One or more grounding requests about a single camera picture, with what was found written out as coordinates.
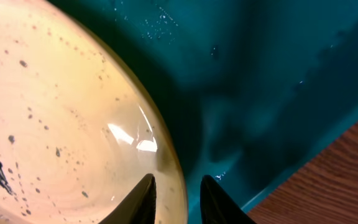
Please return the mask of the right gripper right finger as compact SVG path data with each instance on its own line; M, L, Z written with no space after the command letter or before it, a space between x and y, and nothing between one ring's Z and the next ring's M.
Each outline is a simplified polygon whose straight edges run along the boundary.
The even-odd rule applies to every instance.
M210 175L201 181L200 210L202 224L256 224Z

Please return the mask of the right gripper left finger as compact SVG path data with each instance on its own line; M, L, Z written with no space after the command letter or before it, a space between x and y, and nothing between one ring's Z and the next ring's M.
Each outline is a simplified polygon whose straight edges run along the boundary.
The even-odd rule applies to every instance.
M153 174L146 174L99 224L154 224L156 199L155 177Z

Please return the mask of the green rimmed plate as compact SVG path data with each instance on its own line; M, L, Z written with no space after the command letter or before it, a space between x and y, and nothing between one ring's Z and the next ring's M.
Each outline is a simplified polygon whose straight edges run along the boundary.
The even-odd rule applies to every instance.
M147 174L186 223L170 136L135 75L47 1L0 1L0 223L99 223Z

